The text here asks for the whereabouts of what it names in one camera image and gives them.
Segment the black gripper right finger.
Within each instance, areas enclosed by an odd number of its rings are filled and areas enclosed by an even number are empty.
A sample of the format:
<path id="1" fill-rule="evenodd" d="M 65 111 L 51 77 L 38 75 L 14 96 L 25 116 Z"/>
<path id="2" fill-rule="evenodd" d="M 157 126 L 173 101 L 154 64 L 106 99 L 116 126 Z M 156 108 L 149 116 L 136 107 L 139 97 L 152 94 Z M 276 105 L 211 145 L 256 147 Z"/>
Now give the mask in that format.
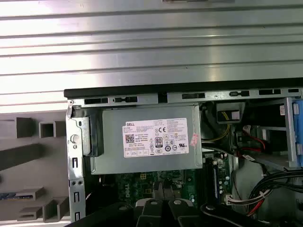
<path id="1" fill-rule="evenodd" d="M 261 227 L 263 223 L 221 204 L 206 203 L 196 208 L 189 200 L 165 196 L 168 209 L 178 227 Z"/>

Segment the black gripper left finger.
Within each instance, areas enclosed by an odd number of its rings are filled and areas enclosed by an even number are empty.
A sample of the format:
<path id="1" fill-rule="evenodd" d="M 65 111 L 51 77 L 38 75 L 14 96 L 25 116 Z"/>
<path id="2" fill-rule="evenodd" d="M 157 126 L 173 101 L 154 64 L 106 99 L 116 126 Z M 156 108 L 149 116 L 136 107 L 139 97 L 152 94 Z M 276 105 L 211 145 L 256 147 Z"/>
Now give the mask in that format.
<path id="1" fill-rule="evenodd" d="M 153 198 L 138 200 L 135 207 L 118 202 L 71 223 L 72 227 L 160 227 L 164 202 L 163 183 L 153 185 Z"/>

